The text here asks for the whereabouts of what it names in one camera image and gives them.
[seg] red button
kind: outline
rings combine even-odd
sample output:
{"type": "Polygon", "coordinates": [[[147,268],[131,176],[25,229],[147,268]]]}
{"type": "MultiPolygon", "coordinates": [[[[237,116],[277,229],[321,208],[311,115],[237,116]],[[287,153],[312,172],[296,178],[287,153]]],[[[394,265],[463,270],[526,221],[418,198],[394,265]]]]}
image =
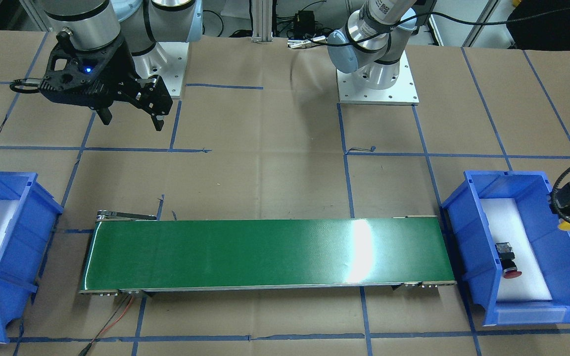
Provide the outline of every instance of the red button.
{"type": "Polygon", "coordinates": [[[503,277],[505,277],[507,279],[512,279],[512,278],[520,277],[521,274],[523,274],[523,273],[519,270],[510,270],[509,272],[505,272],[505,275],[503,277]]]}

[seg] power adapter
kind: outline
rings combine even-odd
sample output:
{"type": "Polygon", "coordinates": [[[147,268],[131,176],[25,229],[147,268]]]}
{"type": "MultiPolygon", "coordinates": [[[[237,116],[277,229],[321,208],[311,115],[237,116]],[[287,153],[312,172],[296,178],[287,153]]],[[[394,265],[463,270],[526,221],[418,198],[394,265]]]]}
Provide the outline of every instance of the power adapter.
{"type": "Polygon", "coordinates": [[[313,11],[299,11],[294,16],[292,26],[294,39],[312,38],[316,34],[316,21],[313,11]]]}

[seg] blue bin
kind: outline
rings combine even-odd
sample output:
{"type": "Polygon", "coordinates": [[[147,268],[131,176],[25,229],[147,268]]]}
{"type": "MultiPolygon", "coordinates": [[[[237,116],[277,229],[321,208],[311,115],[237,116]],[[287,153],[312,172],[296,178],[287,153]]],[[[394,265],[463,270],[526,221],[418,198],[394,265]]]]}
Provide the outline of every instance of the blue bin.
{"type": "Polygon", "coordinates": [[[36,173],[0,172],[0,343],[6,325],[22,316],[56,217],[63,208],[36,173]]]}
{"type": "Polygon", "coordinates": [[[485,308],[484,326],[570,322],[570,232],[557,228],[544,172],[466,171],[443,203],[465,266],[472,300],[485,308]],[[500,302],[502,268],[482,199],[513,199],[550,300],[500,302]]]}

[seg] white mounting plate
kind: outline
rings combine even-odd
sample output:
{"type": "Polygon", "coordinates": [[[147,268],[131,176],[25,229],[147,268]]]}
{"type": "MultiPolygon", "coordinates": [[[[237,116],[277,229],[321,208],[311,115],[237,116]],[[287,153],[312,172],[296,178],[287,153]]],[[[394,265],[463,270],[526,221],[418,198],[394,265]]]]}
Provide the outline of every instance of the white mounting plate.
{"type": "Polygon", "coordinates": [[[184,88],[184,75],[186,74],[186,64],[188,63],[188,43],[186,42],[160,42],[161,47],[168,54],[168,63],[165,63],[160,70],[150,73],[142,73],[136,61],[136,72],[142,78],[149,78],[153,74],[164,78],[168,93],[173,99],[181,99],[184,88]]]}
{"type": "Polygon", "coordinates": [[[339,101],[344,104],[381,104],[381,105],[412,105],[419,104],[419,95],[412,79],[410,65],[406,52],[400,59],[400,74],[396,83],[382,90],[370,89],[364,86],[364,79],[354,74],[337,72],[337,91],[339,101]]]}

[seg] green conveyor belt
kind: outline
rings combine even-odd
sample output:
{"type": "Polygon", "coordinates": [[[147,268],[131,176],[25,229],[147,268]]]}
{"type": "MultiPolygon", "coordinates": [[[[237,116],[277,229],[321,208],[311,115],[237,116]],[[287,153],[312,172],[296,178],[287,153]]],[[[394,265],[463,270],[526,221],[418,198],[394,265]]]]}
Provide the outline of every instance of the green conveyor belt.
{"type": "Polygon", "coordinates": [[[436,218],[105,221],[81,293],[454,282],[436,218]]]}

